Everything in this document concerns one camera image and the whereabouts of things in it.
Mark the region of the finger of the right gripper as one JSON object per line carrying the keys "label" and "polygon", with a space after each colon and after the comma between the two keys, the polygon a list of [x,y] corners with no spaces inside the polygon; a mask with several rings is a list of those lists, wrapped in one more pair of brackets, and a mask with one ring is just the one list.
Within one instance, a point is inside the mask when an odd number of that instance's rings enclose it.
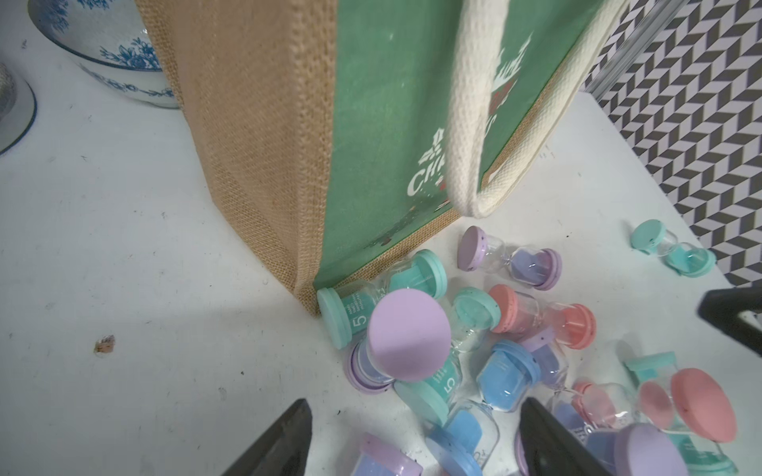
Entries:
{"label": "finger of the right gripper", "polygon": [[760,357],[761,328],[746,321],[742,313],[761,313],[760,288],[712,290],[698,305],[700,319]]}

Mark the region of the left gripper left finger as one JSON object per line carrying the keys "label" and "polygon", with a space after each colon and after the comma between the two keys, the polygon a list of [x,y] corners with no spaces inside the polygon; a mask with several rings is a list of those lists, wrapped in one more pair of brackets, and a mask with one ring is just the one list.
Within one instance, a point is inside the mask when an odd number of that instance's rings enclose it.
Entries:
{"label": "left gripper left finger", "polygon": [[303,476],[313,437],[313,413],[299,399],[249,446],[223,476]]}

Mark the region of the green canvas Christmas bag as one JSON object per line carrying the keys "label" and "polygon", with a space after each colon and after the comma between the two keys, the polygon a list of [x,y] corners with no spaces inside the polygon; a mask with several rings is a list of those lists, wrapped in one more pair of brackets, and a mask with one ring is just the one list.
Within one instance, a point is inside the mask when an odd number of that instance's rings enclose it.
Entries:
{"label": "green canvas Christmas bag", "polygon": [[141,1],[214,204],[310,313],[528,172],[623,1]]}

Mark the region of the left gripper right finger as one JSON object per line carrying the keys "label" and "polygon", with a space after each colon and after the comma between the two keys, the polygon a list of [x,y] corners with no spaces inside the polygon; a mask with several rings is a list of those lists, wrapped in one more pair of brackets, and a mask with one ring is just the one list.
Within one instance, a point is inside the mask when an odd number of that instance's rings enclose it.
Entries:
{"label": "left gripper right finger", "polygon": [[521,405],[519,443],[523,475],[610,475],[535,398]]}

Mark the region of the purple hourglass large cap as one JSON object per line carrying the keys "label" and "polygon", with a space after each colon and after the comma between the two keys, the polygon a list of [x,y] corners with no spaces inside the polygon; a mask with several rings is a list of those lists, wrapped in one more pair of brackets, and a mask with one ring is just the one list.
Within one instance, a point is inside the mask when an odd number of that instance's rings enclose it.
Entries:
{"label": "purple hourglass large cap", "polygon": [[450,356],[452,330],[442,306],[414,289],[386,295],[371,313],[365,337],[345,359],[351,386],[369,395],[395,382],[417,383],[436,374]]}

